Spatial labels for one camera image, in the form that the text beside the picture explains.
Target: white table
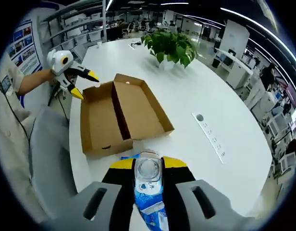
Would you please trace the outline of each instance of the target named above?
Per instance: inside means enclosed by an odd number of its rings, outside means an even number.
[[[255,118],[238,95],[203,63],[194,60],[186,69],[177,64],[170,71],[162,71],[146,47],[133,49],[131,42],[134,40],[125,39],[104,43],[99,49],[90,47],[83,65],[93,70],[101,82],[113,80],[116,73],[144,79],[175,130],[169,136],[145,140],[142,145],[186,162],[197,180],[205,180],[226,195],[232,208],[245,216],[262,190],[272,161]],[[92,82],[78,78],[76,86],[82,90]],[[86,159],[81,146],[80,104],[73,98],[69,133],[78,192],[92,181],[102,181],[109,166],[121,156]],[[213,123],[225,146],[228,156],[224,165],[191,115],[198,111]]]
[[[241,60],[239,60],[237,57],[235,57],[231,53],[229,53],[227,51],[220,50],[218,48],[215,48],[215,49],[218,52],[226,55],[228,58],[232,59],[235,63],[237,63],[240,67],[242,67],[243,69],[245,69],[249,73],[250,76],[252,76],[254,74],[254,72],[248,66],[246,66]]]

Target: person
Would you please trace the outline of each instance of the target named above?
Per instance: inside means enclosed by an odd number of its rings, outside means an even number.
[[[51,70],[24,76],[7,53],[0,60],[0,162],[12,190],[36,221],[47,216],[30,182],[29,138],[35,116],[21,106],[18,96],[54,77]]]
[[[123,18],[120,19],[119,27],[121,27],[122,29],[127,29],[128,28],[128,24],[124,21]]]
[[[274,68],[275,65],[273,63],[271,63],[268,67],[265,67],[259,75],[257,82],[250,90],[247,99],[244,101],[249,110],[251,110],[256,105],[256,103],[259,102],[265,91],[267,91],[269,88],[273,88],[275,83],[275,78],[273,75]]]
[[[274,69],[275,65],[273,63],[270,63],[270,65],[263,68],[261,72],[260,79],[265,90],[268,90],[269,87],[270,89],[272,89],[275,84]]]
[[[255,57],[254,58],[254,60],[255,60],[255,67],[259,67],[259,65],[260,65],[260,58],[259,57]]]
[[[155,25],[156,25],[156,22],[154,21],[154,19],[152,19],[152,20],[149,22],[149,27],[150,27],[150,28],[153,28]]]
[[[117,20],[116,20],[116,23],[115,23],[115,26],[119,26],[119,24],[120,24],[120,20],[117,19]]]
[[[176,26],[174,23],[173,23],[173,20],[170,21],[170,26]]]
[[[146,21],[147,21],[147,18],[144,18],[142,20],[142,22],[140,23],[141,26],[146,26]]]

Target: person's arm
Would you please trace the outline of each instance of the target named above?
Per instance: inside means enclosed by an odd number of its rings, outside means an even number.
[[[44,82],[54,79],[54,77],[55,75],[50,69],[37,71],[28,76],[24,76],[17,95],[25,95]]]

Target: white robotic hand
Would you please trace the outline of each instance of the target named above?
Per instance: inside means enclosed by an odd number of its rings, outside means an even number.
[[[93,82],[99,82],[98,77],[91,70],[74,61],[70,51],[51,50],[47,56],[47,62],[56,75],[61,89],[69,91],[74,97],[83,100],[84,97],[78,88],[69,80],[68,76],[80,76]]]

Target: cardboard box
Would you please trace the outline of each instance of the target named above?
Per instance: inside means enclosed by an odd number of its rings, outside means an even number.
[[[145,81],[117,74],[114,81],[83,90],[81,139],[83,153],[103,157],[133,148],[142,140],[174,128]]]

